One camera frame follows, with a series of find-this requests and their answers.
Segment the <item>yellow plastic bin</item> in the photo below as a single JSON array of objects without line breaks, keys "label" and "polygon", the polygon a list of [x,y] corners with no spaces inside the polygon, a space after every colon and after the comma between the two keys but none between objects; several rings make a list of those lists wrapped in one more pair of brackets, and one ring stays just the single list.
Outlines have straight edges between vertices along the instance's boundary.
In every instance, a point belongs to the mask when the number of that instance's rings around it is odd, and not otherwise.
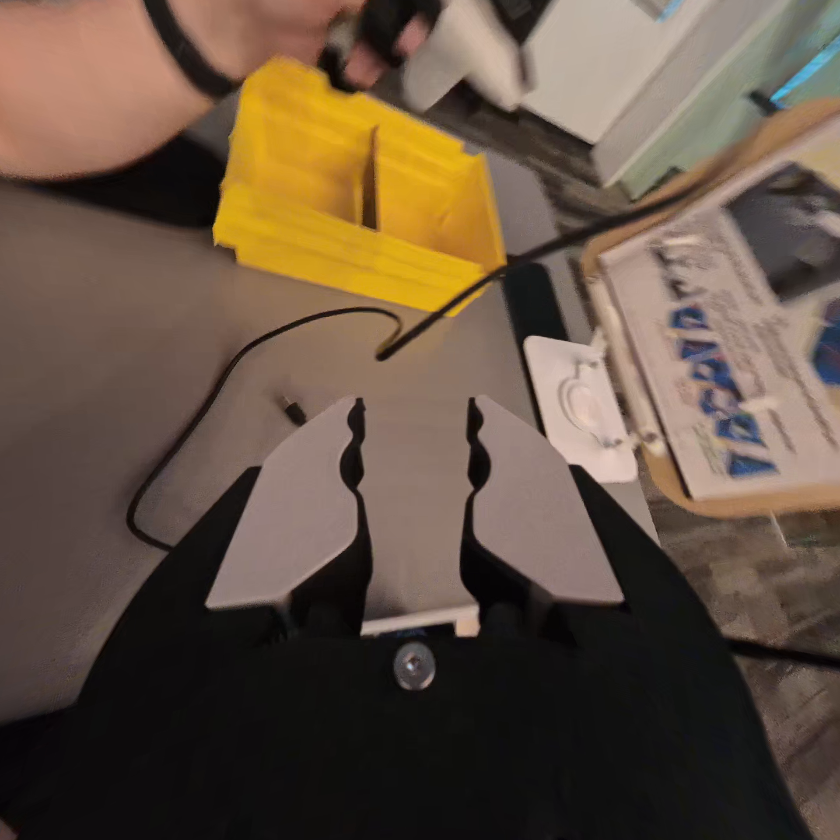
[{"label": "yellow plastic bin", "polygon": [[[374,126],[378,233],[361,225]],[[275,59],[241,89],[213,237],[240,265],[433,312],[506,264],[493,186],[485,155]]]}]

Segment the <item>white document stand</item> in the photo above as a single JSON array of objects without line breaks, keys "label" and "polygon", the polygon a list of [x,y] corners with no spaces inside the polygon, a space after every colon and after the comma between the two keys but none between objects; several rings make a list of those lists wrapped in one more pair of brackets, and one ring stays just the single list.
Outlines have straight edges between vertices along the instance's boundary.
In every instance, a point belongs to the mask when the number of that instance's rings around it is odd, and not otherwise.
[{"label": "white document stand", "polygon": [[528,336],[524,360],[545,437],[603,485],[637,478],[636,452],[669,447],[651,392],[620,321],[589,343]]}]

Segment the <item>wooden document board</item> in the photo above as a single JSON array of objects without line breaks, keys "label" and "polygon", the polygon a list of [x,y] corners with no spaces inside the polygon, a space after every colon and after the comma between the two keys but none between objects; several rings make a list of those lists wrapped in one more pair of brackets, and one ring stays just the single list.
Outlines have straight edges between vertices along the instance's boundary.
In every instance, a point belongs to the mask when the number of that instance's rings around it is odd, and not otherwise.
[{"label": "wooden document board", "polygon": [[[736,142],[689,173],[644,199],[632,209],[607,217],[581,231],[584,252],[581,266],[595,313],[602,327],[620,321],[628,337],[623,316],[602,272],[604,253],[629,239],[651,231],[680,214],[697,207],[716,190],[783,155],[812,144],[829,141],[838,146],[838,99],[809,101],[778,112],[764,120],[745,140]],[[686,486],[669,448],[669,455],[644,458],[657,488],[681,507],[712,518],[745,518],[764,513],[837,510],[837,484],[815,485],[800,490],[772,491],[756,496],[696,501]]]}]

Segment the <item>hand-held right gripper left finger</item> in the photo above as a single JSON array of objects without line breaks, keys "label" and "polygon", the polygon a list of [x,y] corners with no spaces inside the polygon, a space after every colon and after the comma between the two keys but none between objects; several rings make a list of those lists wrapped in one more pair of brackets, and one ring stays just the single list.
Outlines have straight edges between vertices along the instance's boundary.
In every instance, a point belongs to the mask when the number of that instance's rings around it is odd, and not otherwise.
[{"label": "hand-held right gripper left finger", "polygon": [[361,633],[372,577],[360,494],[364,414],[361,398],[345,396],[267,456],[206,597],[209,610],[285,602],[301,626],[326,606]]}]

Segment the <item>black monitor stand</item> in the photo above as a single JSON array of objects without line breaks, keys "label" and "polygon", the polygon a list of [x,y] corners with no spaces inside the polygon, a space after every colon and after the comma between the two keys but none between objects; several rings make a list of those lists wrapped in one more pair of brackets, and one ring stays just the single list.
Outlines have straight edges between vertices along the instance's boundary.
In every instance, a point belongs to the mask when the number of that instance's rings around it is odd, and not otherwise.
[{"label": "black monitor stand", "polygon": [[839,657],[837,656],[787,647],[772,647],[744,639],[726,638],[726,643],[734,655],[742,658],[839,672]]}]

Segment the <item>person's left hand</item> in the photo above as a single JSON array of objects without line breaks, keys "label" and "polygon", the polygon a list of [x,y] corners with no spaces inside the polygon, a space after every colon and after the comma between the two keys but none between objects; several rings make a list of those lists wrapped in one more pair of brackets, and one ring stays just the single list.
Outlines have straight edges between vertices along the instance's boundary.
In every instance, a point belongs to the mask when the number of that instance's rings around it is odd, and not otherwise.
[{"label": "person's left hand", "polygon": [[[364,14],[374,2],[361,1],[205,1],[183,2],[182,26],[208,64],[231,80],[243,80],[269,59],[291,58],[315,67],[333,23]],[[395,52],[412,56],[433,26],[417,12],[396,32]],[[389,62],[369,39],[357,35],[345,60],[343,78],[352,88],[371,88]]]}]

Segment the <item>person's left forearm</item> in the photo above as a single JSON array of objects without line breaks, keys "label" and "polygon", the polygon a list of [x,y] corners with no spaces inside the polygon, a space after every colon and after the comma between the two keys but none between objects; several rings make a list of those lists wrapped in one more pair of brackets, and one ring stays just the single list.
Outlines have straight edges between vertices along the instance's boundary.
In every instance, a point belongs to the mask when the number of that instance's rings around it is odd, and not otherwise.
[{"label": "person's left forearm", "polygon": [[143,2],[2,2],[2,177],[120,167],[214,108],[177,66]]}]

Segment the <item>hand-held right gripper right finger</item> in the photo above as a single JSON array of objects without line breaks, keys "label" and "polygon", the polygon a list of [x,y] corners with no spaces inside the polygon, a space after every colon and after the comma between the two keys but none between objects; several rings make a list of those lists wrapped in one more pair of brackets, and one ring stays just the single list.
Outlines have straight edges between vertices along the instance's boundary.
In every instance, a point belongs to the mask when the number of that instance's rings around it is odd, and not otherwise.
[{"label": "hand-held right gripper right finger", "polygon": [[551,634],[560,606],[616,608],[625,595],[571,467],[485,395],[469,399],[459,575],[480,634]]}]

